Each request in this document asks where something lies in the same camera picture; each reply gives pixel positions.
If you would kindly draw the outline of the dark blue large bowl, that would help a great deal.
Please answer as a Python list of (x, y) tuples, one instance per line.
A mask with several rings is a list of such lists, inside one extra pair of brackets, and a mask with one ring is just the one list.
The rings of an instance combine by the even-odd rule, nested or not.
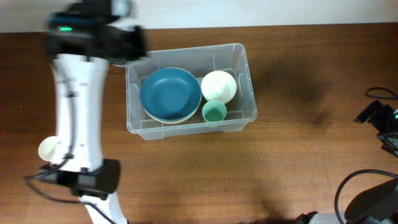
[(162, 68), (151, 73), (140, 90), (142, 106), (156, 118), (175, 120), (194, 111), (201, 103), (201, 88), (188, 71)]

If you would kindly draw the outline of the cream large bowl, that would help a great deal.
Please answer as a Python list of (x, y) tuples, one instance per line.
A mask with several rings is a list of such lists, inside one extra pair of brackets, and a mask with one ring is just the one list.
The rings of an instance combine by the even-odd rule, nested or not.
[(146, 112), (146, 114), (147, 114), (148, 116), (150, 116), (152, 119), (154, 119), (154, 120), (156, 120), (156, 121), (158, 121), (158, 122), (164, 123), (164, 124), (178, 124), (178, 123), (182, 123), (182, 122), (184, 122), (184, 121), (190, 119), (190, 118), (198, 111), (198, 109), (199, 109), (199, 106), (198, 106), (194, 111), (192, 111), (189, 115), (187, 115), (187, 116), (185, 116), (185, 117), (183, 117), (183, 118), (175, 119), (175, 120), (166, 120), (166, 119), (156, 118), (155, 116), (151, 115), (147, 110), (145, 110), (145, 109), (143, 108), (143, 110)]

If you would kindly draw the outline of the white small bowl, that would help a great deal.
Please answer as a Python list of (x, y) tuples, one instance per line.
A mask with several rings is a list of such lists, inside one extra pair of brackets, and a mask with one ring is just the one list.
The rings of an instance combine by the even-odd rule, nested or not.
[(206, 101), (216, 100), (225, 105), (234, 98), (238, 89), (234, 77), (221, 70), (208, 73), (200, 86)]

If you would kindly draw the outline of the mint green cup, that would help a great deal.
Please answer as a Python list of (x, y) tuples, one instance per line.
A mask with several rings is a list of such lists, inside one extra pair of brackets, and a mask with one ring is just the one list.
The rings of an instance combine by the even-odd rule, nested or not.
[(227, 109), (221, 101), (212, 100), (205, 103), (201, 112), (205, 122), (217, 122), (225, 119)]

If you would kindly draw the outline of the cream cup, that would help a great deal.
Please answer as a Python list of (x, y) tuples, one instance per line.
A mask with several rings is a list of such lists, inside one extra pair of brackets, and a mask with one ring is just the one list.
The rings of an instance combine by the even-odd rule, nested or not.
[(47, 162), (50, 162), (55, 154), (56, 145), (60, 142), (58, 136), (50, 136), (45, 138), (39, 145), (39, 157)]

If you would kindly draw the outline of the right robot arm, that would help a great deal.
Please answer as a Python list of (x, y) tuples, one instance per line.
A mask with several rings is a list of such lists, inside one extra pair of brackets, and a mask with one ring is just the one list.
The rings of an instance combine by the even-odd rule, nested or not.
[[(382, 142), (381, 149), (397, 157), (397, 110), (380, 101), (373, 101), (355, 119), (357, 123), (369, 122), (378, 130), (377, 138)], [(361, 174), (377, 174), (391, 180), (367, 189), (349, 203), (346, 210), (339, 211), (338, 199), (343, 187)], [(299, 224), (332, 223), (397, 223), (397, 174), (377, 169), (358, 170), (339, 185), (334, 198), (335, 212), (331, 214), (316, 211), (301, 214), (294, 221)]]

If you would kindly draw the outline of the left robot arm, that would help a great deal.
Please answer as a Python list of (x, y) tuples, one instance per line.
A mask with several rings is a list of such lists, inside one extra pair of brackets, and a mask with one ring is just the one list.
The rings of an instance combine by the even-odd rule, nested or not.
[(101, 114), (109, 67), (124, 67), (147, 55), (143, 30), (129, 23), (131, 14), (131, 1), (78, 1), (47, 22), (57, 139), (48, 163), (24, 182), (68, 187), (72, 204), (86, 207), (93, 223), (127, 222), (116, 193), (120, 162), (102, 152)]

